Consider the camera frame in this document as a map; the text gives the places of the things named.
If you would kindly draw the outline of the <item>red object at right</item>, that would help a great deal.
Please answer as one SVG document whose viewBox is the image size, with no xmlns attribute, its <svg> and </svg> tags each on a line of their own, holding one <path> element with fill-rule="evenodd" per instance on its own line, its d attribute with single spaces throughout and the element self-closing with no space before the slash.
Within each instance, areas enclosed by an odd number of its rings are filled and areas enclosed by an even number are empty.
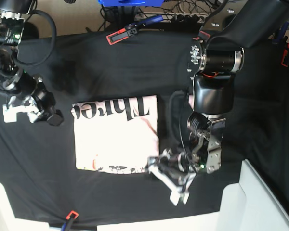
<svg viewBox="0 0 289 231">
<path fill-rule="evenodd" d="M 281 59 L 281 65 L 283 67 L 289 66 L 289 42 L 287 43 L 286 47 L 284 48 L 282 59 Z"/>
</svg>

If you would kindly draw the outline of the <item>orange black clamp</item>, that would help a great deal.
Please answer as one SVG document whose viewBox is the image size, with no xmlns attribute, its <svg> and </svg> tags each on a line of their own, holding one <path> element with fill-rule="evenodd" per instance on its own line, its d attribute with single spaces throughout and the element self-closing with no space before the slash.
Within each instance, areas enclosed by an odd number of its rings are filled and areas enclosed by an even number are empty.
<svg viewBox="0 0 289 231">
<path fill-rule="evenodd" d="M 107 35 L 106 40 L 109 45 L 114 45 L 125 39 L 128 39 L 129 37 L 137 35 L 140 28 L 160 23 L 162 21 L 163 17 L 161 15 L 154 15 L 146 19 L 142 19 L 140 21 L 128 24 L 124 28 Z"/>
</svg>

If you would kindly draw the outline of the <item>pink T-shirt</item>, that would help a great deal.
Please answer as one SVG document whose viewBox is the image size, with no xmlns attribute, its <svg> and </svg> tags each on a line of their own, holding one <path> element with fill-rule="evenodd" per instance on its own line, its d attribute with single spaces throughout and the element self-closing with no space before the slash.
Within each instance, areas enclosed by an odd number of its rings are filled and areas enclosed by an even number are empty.
<svg viewBox="0 0 289 231">
<path fill-rule="evenodd" d="M 159 155 L 155 95 L 76 103 L 76 168 L 110 174 L 143 173 Z"/>
</svg>

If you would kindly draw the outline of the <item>blue box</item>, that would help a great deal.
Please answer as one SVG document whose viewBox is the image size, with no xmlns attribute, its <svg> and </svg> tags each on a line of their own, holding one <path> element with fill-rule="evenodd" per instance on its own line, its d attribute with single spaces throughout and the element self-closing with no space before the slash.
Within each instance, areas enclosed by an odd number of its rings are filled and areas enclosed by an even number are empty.
<svg viewBox="0 0 289 231">
<path fill-rule="evenodd" d="M 161 6 L 164 0 L 98 0 L 101 5 L 110 6 Z"/>
</svg>

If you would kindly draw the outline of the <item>black table cloth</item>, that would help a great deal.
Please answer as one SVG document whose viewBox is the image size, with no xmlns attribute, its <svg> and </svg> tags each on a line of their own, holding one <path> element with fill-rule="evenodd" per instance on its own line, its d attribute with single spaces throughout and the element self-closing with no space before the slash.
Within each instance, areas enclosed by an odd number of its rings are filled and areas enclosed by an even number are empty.
<svg viewBox="0 0 289 231">
<path fill-rule="evenodd" d="M 226 116 L 222 163 L 197 176 L 186 205 L 174 206 L 169 189 L 144 174 L 116 176 L 76 169 L 74 103 L 156 95 L 160 148 L 176 147 L 180 106 L 169 98 L 190 82 L 191 35 L 143 31 L 115 45 L 105 33 L 61 36 L 52 56 L 28 70 L 43 77 L 64 122 L 32 124 L 24 113 L 5 123 L 0 96 L 0 183 L 17 218 L 60 224 L 71 211 L 77 226 L 129 223 L 216 212 L 223 189 L 239 180 L 248 159 L 289 214 L 289 65 L 284 47 L 265 41 L 246 49 L 235 78 L 234 106 Z"/>
</svg>

